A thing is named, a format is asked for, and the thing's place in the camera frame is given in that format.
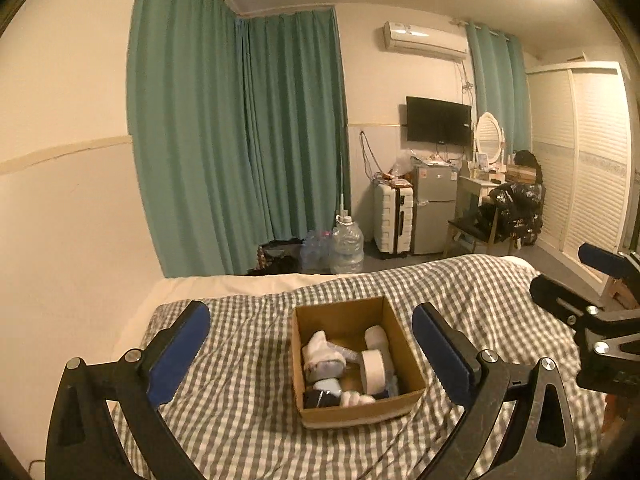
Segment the black wall television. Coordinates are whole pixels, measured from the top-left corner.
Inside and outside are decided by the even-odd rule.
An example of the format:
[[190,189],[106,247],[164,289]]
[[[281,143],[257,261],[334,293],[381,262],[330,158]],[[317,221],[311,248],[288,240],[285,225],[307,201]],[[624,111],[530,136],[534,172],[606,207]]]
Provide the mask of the black wall television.
[[407,138],[410,142],[468,146],[472,140],[472,108],[469,105],[408,96]]

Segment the white louvred wardrobe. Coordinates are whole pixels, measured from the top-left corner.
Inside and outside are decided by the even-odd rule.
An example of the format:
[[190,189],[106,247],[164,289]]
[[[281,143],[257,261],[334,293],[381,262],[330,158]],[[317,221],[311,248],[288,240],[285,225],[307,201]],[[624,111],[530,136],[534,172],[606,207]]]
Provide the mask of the white louvred wardrobe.
[[578,249],[624,244],[634,163],[623,71],[617,62],[544,65],[527,72],[527,83],[546,188],[539,245],[602,294],[608,278],[581,263]]

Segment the white oval mirror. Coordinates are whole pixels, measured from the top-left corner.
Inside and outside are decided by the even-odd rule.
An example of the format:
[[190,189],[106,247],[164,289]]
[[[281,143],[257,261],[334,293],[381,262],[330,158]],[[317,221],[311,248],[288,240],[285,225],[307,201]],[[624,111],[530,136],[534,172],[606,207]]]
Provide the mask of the white oval mirror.
[[504,133],[497,118],[485,112],[478,118],[474,130],[474,148],[485,154],[489,165],[503,163]]

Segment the white suitcase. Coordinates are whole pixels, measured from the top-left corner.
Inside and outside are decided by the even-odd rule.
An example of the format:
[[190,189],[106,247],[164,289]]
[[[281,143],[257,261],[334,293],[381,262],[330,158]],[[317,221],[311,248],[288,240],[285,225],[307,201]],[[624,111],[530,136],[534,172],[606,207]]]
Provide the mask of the white suitcase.
[[386,256],[401,256],[411,249],[413,188],[378,183],[373,192],[374,241]]

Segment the white hair dryer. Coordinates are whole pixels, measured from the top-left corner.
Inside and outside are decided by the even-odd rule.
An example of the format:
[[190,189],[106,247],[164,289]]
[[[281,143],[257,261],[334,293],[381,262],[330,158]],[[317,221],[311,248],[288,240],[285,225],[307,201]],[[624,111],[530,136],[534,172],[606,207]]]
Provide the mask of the white hair dryer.
[[359,353],[328,342],[330,349],[333,351],[333,360],[323,361],[318,365],[306,368],[304,367],[304,375],[306,382],[314,384],[321,379],[341,378],[348,364],[359,363]]

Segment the green curtain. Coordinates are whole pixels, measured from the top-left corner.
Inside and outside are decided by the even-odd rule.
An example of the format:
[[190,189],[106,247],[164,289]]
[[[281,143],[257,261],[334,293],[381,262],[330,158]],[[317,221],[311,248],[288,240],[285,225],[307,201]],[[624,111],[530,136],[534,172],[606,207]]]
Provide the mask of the green curtain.
[[530,147],[529,92],[525,58],[517,36],[494,32],[486,25],[465,25],[473,65],[476,110],[498,120],[506,152]]
[[127,119],[168,278],[242,274],[347,203],[333,9],[242,18],[224,0],[134,0]]

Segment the silver mini fridge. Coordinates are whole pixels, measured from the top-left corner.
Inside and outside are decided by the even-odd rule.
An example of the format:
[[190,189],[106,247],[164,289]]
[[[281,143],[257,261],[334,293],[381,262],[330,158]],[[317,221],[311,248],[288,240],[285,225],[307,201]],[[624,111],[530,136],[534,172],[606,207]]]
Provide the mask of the silver mini fridge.
[[412,252],[431,255],[443,252],[448,222],[454,218],[457,177],[450,166],[413,167]]

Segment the green curtain left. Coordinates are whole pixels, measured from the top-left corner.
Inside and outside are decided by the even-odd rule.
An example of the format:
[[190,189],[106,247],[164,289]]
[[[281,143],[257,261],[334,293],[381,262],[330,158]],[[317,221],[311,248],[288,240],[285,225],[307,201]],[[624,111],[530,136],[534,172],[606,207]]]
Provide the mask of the green curtain left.
[[333,9],[242,18],[224,0],[134,0],[127,119],[168,278],[242,274],[347,203]]

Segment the wooden dressing table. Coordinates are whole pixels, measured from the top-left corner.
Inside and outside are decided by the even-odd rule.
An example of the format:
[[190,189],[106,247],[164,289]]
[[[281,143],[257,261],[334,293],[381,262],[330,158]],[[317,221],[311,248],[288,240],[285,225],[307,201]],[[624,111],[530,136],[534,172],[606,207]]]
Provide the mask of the wooden dressing table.
[[457,212],[452,220],[448,222],[448,232],[444,252],[445,257],[449,257],[456,246],[465,245],[469,252],[476,252],[482,246],[487,255],[494,251],[494,248],[503,242],[508,243],[508,254],[512,255],[522,246],[517,240],[507,238],[502,242],[495,241],[498,214],[495,214],[494,224],[489,235],[484,235],[475,226],[474,218],[478,207],[487,200],[489,192],[503,182],[481,181],[468,177],[459,179],[459,198],[457,202]]

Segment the brown cardboard box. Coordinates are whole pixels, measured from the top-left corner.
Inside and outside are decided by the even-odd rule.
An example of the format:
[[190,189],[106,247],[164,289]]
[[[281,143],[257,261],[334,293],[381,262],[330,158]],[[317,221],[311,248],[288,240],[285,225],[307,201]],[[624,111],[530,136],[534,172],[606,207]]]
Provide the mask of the brown cardboard box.
[[305,428],[373,425],[409,414],[425,380],[397,310],[384,296],[296,307],[294,404]]

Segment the white knit glove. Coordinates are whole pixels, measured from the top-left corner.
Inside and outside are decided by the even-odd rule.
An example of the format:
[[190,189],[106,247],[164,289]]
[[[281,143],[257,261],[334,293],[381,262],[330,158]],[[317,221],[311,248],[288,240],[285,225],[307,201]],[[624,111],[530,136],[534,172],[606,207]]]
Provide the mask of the white knit glove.
[[354,406],[368,405],[375,402],[376,400],[373,396],[355,390],[346,390],[341,394],[340,407],[353,408]]

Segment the grey checkered bed cover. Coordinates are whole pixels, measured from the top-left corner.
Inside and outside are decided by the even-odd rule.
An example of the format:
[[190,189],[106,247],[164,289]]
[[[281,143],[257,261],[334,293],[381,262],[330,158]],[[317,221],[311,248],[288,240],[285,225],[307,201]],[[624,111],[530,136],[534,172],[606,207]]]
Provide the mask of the grey checkered bed cover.
[[[600,450],[605,400],[578,387],[569,327],[536,306],[537,271],[515,257],[466,255],[334,278],[282,294],[217,298],[179,292],[138,314],[122,350],[146,347],[192,300],[208,307],[207,336],[160,414],[209,479],[414,479],[462,419],[412,333],[413,311],[432,304],[478,350],[505,363],[548,358],[570,413],[576,477]],[[317,332],[352,350],[382,326],[399,394],[370,405],[308,410],[302,350]]]

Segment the white earbuds case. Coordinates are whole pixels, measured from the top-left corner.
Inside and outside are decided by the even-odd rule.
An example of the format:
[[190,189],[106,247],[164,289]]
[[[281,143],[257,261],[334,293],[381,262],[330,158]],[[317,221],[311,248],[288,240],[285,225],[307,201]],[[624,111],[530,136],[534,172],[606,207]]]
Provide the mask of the white earbuds case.
[[342,395],[342,387],[337,378],[321,379],[318,382],[315,382],[312,385],[312,388],[314,388],[314,390],[331,393],[334,396]]

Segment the white air conditioner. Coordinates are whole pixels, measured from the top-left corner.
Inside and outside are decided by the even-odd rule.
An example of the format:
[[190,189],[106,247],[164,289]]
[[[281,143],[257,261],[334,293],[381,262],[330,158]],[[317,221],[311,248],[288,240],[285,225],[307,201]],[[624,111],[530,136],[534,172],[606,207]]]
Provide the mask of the white air conditioner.
[[418,52],[454,61],[462,61],[469,54],[464,37],[439,29],[386,22],[383,35],[387,50]]

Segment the white tape roll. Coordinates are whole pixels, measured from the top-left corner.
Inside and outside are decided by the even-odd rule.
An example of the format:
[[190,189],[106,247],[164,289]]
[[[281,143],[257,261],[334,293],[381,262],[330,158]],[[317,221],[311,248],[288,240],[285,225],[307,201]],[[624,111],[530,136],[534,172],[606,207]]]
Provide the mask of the white tape roll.
[[363,392],[368,396],[380,394],[386,388],[386,371],[380,350],[364,350],[360,353],[359,368]]

